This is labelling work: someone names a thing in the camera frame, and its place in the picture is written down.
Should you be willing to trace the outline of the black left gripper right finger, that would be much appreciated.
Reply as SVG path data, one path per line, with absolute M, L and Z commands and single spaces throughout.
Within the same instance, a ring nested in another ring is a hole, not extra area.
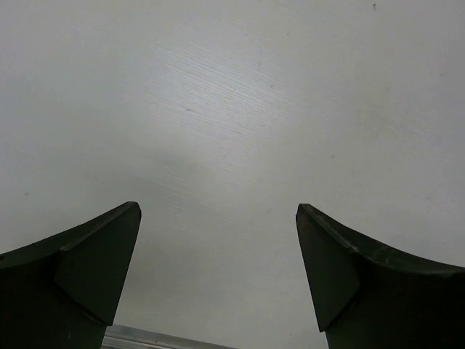
M 330 348 L 462 348 L 464 269 L 403 252 L 310 204 L 296 213 L 318 329 Z

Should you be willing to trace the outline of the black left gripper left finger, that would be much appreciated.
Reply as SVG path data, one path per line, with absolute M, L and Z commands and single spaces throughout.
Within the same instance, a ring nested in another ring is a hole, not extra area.
M 1 255 L 2 348 L 100 348 L 140 229 L 128 201 Z

